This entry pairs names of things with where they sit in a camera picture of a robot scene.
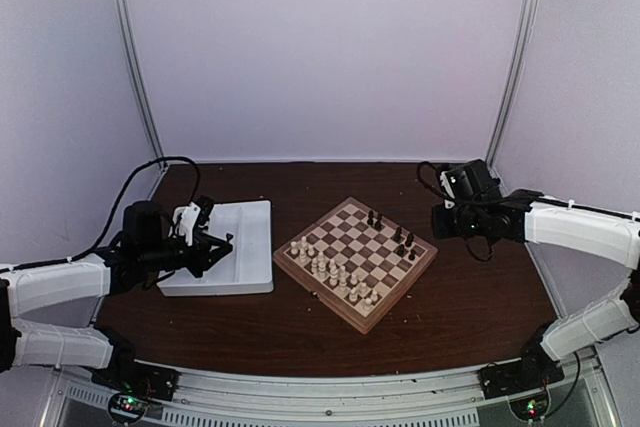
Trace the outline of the wooden chess board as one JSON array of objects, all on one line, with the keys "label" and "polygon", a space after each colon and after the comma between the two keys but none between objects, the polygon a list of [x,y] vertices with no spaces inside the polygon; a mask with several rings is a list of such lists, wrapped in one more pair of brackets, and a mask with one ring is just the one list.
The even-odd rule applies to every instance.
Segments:
[{"label": "wooden chess board", "polygon": [[349,197],[275,250],[273,260],[358,332],[369,333],[438,250]]}]

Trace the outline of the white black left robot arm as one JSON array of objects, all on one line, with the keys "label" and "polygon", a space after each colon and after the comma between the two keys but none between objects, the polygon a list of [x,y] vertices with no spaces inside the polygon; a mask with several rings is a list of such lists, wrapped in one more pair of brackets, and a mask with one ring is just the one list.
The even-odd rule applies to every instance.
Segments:
[{"label": "white black left robot arm", "polygon": [[101,299],[152,287],[186,269],[200,278],[233,250],[231,234],[207,231],[213,202],[201,197],[169,216],[153,201],[138,201],[107,246],[62,260],[1,268],[1,369],[24,365],[78,366],[123,391],[144,380],[133,345],[109,328],[77,328],[28,321],[25,314],[83,298]]}]

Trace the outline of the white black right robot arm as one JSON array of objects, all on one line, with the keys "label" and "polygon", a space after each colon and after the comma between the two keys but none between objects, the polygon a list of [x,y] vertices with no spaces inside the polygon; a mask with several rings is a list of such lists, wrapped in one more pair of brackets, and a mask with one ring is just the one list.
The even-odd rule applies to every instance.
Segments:
[{"label": "white black right robot arm", "polygon": [[512,377],[519,387],[535,387],[560,360],[579,350],[639,329],[639,214],[561,200],[540,191],[519,189],[505,193],[487,163],[475,159],[463,164],[434,167],[436,180],[416,177],[440,199],[431,211],[437,239],[485,241],[488,252],[474,257],[489,261],[494,246],[509,240],[526,246],[557,306],[560,299],[560,263],[578,275],[578,261],[587,263],[587,275],[598,265],[613,268],[602,287],[589,288],[592,300],[536,331],[523,346]]}]

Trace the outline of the white chess pieces group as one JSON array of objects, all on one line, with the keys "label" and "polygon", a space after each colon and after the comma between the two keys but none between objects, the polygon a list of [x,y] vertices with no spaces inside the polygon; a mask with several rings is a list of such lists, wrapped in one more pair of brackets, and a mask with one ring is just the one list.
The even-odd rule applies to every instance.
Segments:
[{"label": "white chess pieces group", "polygon": [[290,242],[283,251],[287,272],[301,274],[301,284],[310,285],[310,292],[321,300],[328,300],[337,312],[367,318],[372,315],[388,294],[383,282],[387,272],[372,264],[359,251],[354,251],[342,241],[323,247],[323,239],[312,235]]}]

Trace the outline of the left controller board with LEDs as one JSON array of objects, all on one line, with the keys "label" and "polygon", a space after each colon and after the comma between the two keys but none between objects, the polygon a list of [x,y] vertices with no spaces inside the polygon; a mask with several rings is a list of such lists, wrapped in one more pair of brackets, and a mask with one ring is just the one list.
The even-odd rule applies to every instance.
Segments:
[{"label": "left controller board with LEDs", "polygon": [[107,412],[120,423],[132,423],[141,420],[149,408],[147,401],[126,393],[113,394],[107,403]]}]

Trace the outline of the controller board with leds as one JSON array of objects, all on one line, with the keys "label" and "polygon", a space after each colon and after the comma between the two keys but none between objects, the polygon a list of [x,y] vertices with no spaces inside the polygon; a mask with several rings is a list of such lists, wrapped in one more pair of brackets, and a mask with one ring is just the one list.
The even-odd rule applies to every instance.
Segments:
[{"label": "controller board with leds", "polygon": [[132,423],[141,420],[149,408],[147,401],[126,393],[113,394],[107,403],[107,412],[120,423]]},{"label": "controller board with leds", "polygon": [[543,418],[550,408],[550,397],[546,391],[509,399],[513,416],[519,421],[532,423]]}]

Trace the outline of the right controller board with LEDs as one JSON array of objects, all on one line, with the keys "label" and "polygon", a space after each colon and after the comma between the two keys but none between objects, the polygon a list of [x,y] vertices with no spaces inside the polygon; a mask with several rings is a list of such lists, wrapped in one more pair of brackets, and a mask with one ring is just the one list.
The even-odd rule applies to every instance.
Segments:
[{"label": "right controller board with LEDs", "polygon": [[513,416],[519,421],[532,423],[543,418],[550,408],[550,397],[546,391],[509,399]]}]

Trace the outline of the aluminium right corner post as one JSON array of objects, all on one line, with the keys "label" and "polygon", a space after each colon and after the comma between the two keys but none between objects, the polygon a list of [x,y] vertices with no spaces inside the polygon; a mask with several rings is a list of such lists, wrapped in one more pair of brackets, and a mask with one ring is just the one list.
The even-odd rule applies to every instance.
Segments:
[{"label": "aluminium right corner post", "polygon": [[498,115],[485,156],[490,167],[496,164],[509,116],[515,102],[519,81],[524,69],[525,56],[531,39],[539,0],[522,0],[518,26],[512,49],[511,60],[507,71]]}]

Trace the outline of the aluminium corner post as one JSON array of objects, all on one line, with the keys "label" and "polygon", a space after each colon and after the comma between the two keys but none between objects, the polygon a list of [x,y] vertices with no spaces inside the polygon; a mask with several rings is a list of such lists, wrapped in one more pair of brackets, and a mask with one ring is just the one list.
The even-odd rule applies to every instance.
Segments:
[{"label": "aluminium corner post", "polygon": [[511,60],[507,71],[498,115],[485,156],[490,167],[496,164],[509,116],[515,102],[519,81],[524,69],[525,56],[531,39],[539,0],[522,0],[518,26],[512,49]]},{"label": "aluminium corner post", "polygon": [[134,29],[131,22],[127,0],[114,0],[120,36],[125,52],[125,64],[134,93],[136,105],[141,116],[143,130],[153,155],[158,158],[164,155],[158,129],[154,120],[143,72],[136,48]]}]

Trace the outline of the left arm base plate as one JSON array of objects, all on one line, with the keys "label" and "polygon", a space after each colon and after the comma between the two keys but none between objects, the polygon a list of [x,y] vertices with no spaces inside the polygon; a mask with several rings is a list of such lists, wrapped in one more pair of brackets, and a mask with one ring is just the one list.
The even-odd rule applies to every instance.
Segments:
[{"label": "left arm base plate", "polygon": [[179,380],[177,370],[140,362],[135,362],[128,373],[88,367],[86,370],[93,383],[143,399],[172,401]]}]

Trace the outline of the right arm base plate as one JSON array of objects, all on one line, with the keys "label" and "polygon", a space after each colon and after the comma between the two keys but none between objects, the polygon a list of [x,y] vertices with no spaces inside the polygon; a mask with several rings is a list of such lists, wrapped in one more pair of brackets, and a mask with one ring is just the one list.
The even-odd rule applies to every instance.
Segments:
[{"label": "right arm base plate", "polygon": [[565,376],[558,363],[545,363],[533,358],[503,364],[489,364],[478,371],[486,399],[510,396],[562,381]]}]

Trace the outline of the aluminium front frame rail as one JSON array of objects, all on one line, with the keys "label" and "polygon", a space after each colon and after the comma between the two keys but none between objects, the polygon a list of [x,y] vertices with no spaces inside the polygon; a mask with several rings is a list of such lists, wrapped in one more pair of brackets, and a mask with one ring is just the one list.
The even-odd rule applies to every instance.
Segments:
[{"label": "aluminium front frame rail", "polygon": [[[562,363],[564,380],[484,397],[477,366],[344,378],[236,375],[179,369],[172,401],[156,400],[139,426],[618,426],[596,352]],[[509,399],[546,391],[548,413],[519,421]]]}]

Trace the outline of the aluminium left corner post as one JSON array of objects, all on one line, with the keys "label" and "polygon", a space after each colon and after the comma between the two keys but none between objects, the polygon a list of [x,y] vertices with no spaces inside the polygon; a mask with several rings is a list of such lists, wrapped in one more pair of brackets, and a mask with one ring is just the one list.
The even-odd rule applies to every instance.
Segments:
[{"label": "aluminium left corner post", "polygon": [[136,105],[141,116],[143,130],[153,155],[158,158],[164,155],[158,129],[154,120],[143,72],[136,48],[134,29],[131,22],[127,0],[114,0],[120,36],[125,52],[125,64],[134,93]]}]

